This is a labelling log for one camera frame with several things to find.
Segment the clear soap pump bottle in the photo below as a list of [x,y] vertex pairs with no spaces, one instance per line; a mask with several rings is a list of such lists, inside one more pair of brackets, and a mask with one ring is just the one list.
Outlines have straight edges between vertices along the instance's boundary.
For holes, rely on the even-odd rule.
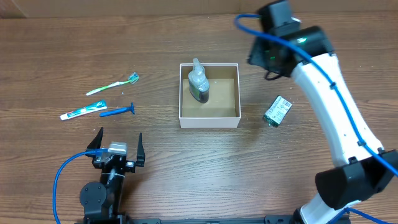
[[210,84],[205,75],[205,68],[197,58],[193,59],[192,71],[188,74],[189,90],[200,103],[209,100]]

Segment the green white toothbrush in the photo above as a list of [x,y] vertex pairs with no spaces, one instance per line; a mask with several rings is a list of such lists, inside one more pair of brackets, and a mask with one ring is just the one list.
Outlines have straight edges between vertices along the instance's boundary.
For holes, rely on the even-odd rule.
[[135,84],[138,80],[139,80],[139,75],[136,72],[134,72],[134,73],[132,73],[129,76],[129,78],[126,81],[114,82],[112,84],[109,84],[109,85],[102,86],[100,88],[91,90],[88,93],[86,93],[86,96],[94,95],[95,93],[101,92],[103,90],[106,90],[106,89],[109,89],[109,88],[113,88],[113,87],[116,87],[116,86],[120,86],[120,85],[125,85],[125,84],[128,84],[128,83]]

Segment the green white soap packet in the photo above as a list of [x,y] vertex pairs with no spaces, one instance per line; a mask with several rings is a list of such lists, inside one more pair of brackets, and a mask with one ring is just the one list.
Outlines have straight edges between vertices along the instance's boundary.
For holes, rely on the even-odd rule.
[[263,119],[270,127],[278,127],[286,114],[291,109],[292,104],[282,96],[278,95],[269,109],[264,113]]

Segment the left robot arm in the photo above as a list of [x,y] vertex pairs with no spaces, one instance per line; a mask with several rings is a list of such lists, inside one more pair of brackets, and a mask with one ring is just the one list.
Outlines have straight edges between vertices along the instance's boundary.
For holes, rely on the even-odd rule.
[[143,167],[146,155],[139,137],[136,160],[127,159],[128,146],[125,142],[112,142],[102,148],[103,129],[86,148],[94,168],[101,170],[99,181],[89,182],[80,191],[80,203],[84,208],[83,223],[132,223],[119,206],[123,183],[127,173],[134,173],[136,167]]

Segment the teal white toothpaste tube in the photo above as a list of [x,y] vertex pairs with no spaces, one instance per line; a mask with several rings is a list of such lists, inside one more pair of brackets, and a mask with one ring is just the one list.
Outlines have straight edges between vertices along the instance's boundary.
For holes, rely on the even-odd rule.
[[89,113],[94,113],[100,110],[105,110],[107,108],[106,102],[105,100],[100,100],[97,101],[95,103],[92,103],[88,106],[84,106],[82,108],[79,108],[77,110],[65,113],[63,115],[60,116],[60,119],[62,121],[68,120],[68,119],[72,119],[72,118],[76,118],[78,116],[82,116],[85,114],[89,114]]

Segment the white cardboard box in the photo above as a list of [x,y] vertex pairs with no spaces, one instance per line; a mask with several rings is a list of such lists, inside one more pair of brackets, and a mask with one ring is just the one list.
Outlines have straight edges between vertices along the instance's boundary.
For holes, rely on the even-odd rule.
[[197,101],[189,91],[188,74],[192,63],[180,64],[179,107],[180,127],[185,129],[237,128],[241,119],[239,65],[236,63],[205,63],[210,83],[209,99]]

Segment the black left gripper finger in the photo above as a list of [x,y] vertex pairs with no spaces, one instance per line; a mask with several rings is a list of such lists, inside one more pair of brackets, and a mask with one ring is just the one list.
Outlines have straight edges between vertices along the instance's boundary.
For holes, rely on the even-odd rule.
[[101,148],[101,142],[102,142],[102,138],[103,138],[103,131],[104,131],[104,128],[101,127],[99,132],[97,133],[96,137],[87,146],[87,148],[86,148],[87,150],[95,150],[95,149],[100,149]]
[[146,155],[145,155],[145,151],[144,151],[144,146],[142,144],[142,133],[140,133],[138,144],[137,144],[136,166],[144,167],[145,160],[146,160]]

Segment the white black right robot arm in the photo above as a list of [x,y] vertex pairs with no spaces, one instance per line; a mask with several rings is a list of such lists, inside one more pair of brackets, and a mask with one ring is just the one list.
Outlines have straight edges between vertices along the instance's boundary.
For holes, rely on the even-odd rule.
[[382,192],[397,176],[397,151],[387,151],[367,126],[341,73],[338,57],[318,26],[301,28],[288,1],[254,17],[261,30],[248,63],[289,77],[306,94],[328,140],[333,168],[315,176],[317,194],[286,223],[348,223],[354,206]]

